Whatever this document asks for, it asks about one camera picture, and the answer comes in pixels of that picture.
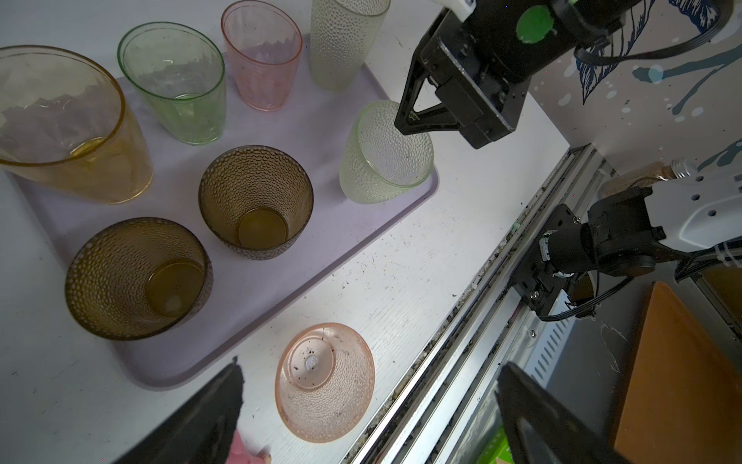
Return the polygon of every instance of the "black bracket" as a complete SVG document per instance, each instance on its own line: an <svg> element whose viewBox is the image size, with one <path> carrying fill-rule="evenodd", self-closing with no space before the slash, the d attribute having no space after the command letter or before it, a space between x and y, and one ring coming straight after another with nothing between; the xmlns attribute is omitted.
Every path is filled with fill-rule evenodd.
<svg viewBox="0 0 742 464"><path fill-rule="evenodd" d="M224 464L242 408L243 382L235 357L116 464Z"/></svg>
<svg viewBox="0 0 742 464"><path fill-rule="evenodd" d="M394 122L402 134L459 131L481 148L515 131L530 80L509 83L492 59L477 54L476 43L467 23L444 8L413 52ZM415 111L426 79L441 103Z"/></svg>
<svg viewBox="0 0 742 464"><path fill-rule="evenodd" d="M574 226L576 222L577 218L567 205L558 205L510 277L510 284L538 316L549 314L559 296L559 291L565 287L569 279L562 277L551 262L544 262L540 239L547 232Z"/></svg>
<svg viewBox="0 0 742 464"><path fill-rule="evenodd" d="M512 362L496 396L516 464L630 464Z"/></svg>

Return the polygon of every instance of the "wall mural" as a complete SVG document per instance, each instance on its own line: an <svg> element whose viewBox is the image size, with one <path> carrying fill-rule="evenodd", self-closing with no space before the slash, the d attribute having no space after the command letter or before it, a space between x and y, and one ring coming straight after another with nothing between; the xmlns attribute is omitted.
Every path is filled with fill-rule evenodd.
<svg viewBox="0 0 742 464"><path fill-rule="evenodd" d="M715 20L707 0L642 0L593 52L668 47ZM741 24L742 0L710 43L681 56L596 67L570 52L533 77L531 94L571 145L593 143L619 172L677 157L725 166L742 150Z"/></svg>

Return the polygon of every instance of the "green glass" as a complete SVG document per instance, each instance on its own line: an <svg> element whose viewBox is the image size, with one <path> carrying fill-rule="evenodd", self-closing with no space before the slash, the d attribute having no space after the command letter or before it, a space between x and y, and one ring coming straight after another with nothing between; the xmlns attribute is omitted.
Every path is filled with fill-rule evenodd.
<svg viewBox="0 0 742 464"><path fill-rule="evenodd" d="M119 66L157 119L181 142L202 145L224 132L224 58L208 37L173 22L149 22L119 43Z"/></svg>

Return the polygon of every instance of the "bottle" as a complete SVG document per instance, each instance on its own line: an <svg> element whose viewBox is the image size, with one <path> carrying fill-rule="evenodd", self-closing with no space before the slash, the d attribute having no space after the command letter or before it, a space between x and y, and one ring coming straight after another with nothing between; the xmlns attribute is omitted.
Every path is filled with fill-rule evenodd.
<svg viewBox="0 0 742 464"><path fill-rule="evenodd" d="M600 197L610 197L631 187L647 187L661 180L680 179L696 174L698 168L686 158L673 160L668 165L662 161L655 161L604 183L600 187Z"/></svg>

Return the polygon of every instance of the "yellow glass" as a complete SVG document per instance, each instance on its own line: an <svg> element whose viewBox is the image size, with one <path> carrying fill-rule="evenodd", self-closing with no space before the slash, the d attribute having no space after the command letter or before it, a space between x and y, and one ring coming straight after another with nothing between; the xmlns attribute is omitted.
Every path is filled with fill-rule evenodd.
<svg viewBox="0 0 742 464"><path fill-rule="evenodd" d="M54 47L0 48L0 168L97 203L144 192L137 119L100 65Z"/></svg>

